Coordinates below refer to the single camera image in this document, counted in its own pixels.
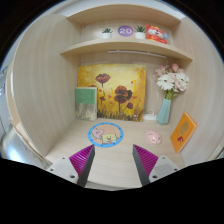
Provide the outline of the gripper magenta and grey right finger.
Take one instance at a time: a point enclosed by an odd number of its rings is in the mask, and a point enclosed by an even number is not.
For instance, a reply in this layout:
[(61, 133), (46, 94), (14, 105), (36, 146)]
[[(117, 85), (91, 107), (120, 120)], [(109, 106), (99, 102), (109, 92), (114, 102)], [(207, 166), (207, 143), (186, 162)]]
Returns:
[(179, 170), (168, 157), (158, 157), (138, 145), (133, 145), (132, 155), (143, 186)]

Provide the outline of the gripper magenta and grey left finger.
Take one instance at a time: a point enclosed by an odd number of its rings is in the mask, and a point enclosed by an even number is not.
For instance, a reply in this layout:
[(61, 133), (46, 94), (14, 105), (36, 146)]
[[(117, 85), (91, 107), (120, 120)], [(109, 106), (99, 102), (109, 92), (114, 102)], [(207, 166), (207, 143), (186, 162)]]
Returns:
[(70, 157), (62, 157), (53, 163), (47, 171), (84, 187), (95, 156), (95, 146), (90, 145)]

